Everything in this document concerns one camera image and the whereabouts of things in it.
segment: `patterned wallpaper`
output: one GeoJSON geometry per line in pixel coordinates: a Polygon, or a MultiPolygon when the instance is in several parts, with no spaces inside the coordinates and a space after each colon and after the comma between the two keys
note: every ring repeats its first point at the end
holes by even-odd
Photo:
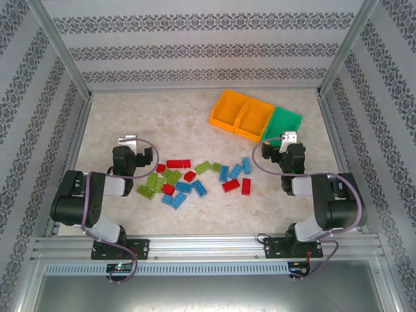
{"type": "Polygon", "coordinates": [[[380,1],[326,94],[406,311],[416,311],[416,9],[380,1]]]}
{"type": "Polygon", "coordinates": [[[83,107],[24,0],[0,1],[0,311],[42,236],[83,107]]]}
{"type": "Polygon", "coordinates": [[[90,88],[119,90],[317,87],[362,0],[44,3],[90,88]]]}

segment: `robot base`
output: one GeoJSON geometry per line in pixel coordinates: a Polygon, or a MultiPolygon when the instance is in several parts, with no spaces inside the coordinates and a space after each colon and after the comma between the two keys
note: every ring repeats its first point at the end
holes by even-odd
{"type": "Polygon", "coordinates": [[[267,237],[264,239],[267,259],[305,258],[309,250],[311,258],[322,258],[322,246],[318,242],[299,242],[296,240],[294,224],[289,226],[285,237],[267,237]]]}
{"type": "MultiPolygon", "coordinates": [[[[125,229],[120,226],[120,235],[117,244],[132,250],[138,260],[147,260],[149,255],[148,239],[127,239],[125,229]]],[[[130,253],[125,252],[117,247],[94,241],[91,251],[92,260],[132,260],[130,253]]]]}

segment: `marble floor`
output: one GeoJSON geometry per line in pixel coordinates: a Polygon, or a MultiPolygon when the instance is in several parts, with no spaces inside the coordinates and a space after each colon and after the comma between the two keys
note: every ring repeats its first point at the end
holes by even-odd
{"type": "MultiPolygon", "coordinates": [[[[233,166],[250,156],[255,142],[209,124],[211,110],[223,90],[98,94],[90,111],[77,170],[105,172],[112,165],[112,148],[117,138],[136,134],[154,143],[167,159],[191,159],[193,165],[204,161],[233,166]]],[[[298,131],[306,147],[308,173],[337,172],[328,134],[314,90],[238,90],[267,103],[303,116],[298,131]]],[[[138,145],[138,152],[143,150],[138,145]]],[[[265,168],[279,166],[261,158],[265,168]]],[[[122,225],[128,234],[228,234],[282,233],[288,225],[307,218],[313,212],[311,198],[288,196],[281,190],[280,178],[261,172],[255,166],[251,196],[241,190],[224,193],[218,174],[207,171],[198,176],[208,195],[199,198],[193,192],[178,210],[161,203],[161,194],[149,201],[135,192],[146,180],[135,180],[130,195],[105,197],[103,213],[122,225]]],[[[136,174],[151,167],[137,168],[136,174]]],[[[78,229],[60,226],[59,235],[82,235],[78,229]]]]}

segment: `light green brick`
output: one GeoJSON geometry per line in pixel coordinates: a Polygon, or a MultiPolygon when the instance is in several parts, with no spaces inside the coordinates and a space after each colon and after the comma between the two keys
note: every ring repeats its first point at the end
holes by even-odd
{"type": "Polygon", "coordinates": [[[213,164],[213,167],[211,168],[213,172],[219,173],[221,170],[221,164],[218,164],[217,162],[213,164]]]}
{"type": "Polygon", "coordinates": [[[165,178],[169,178],[170,175],[172,174],[172,171],[169,169],[165,169],[165,171],[162,173],[162,176],[164,176],[165,178]]]}
{"type": "Polygon", "coordinates": [[[146,197],[148,200],[151,200],[155,195],[154,191],[144,187],[143,185],[138,188],[137,192],[143,197],[146,197]]]}
{"type": "Polygon", "coordinates": [[[201,163],[199,166],[195,167],[195,171],[197,174],[202,174],[205,171],[207,171],[208,169],[210,169],[211,165],[209,164],[209,162],[205,161],[203,163],[201,163]]]}
{"type": "Polygon", "coordinates": [[[156,173],[150,174],[148,177],[148,182],[146,183],[146,187],[151,188],[151,189],[155,187],[156,180],[157,180],[157,174],[156,173]]]}
{"type": "Polygon", "coordinates": [[[158,177],[156,180],[155,189],[153,189],[153,191],[155,193],[161,193],[165,181],[166,179],[164,177],[158,177]]]}
{"type": "Polygon", "coordinates": [[[166,180],[166,182],[170,185],[175,185],[176,182],[178,182],[179,179],[181,179],[181,177],[182,173],[180,173],[179,171],[173,171],[169,178],[166,180]]]}

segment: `orange tray compartment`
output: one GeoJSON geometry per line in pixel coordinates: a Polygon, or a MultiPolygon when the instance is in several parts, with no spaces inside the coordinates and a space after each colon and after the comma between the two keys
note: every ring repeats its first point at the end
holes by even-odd
{"type": "Polygon", "coordinates": [[[209,123],[260,142],[275,106],[226,89],[214,106],[209,123]]]}

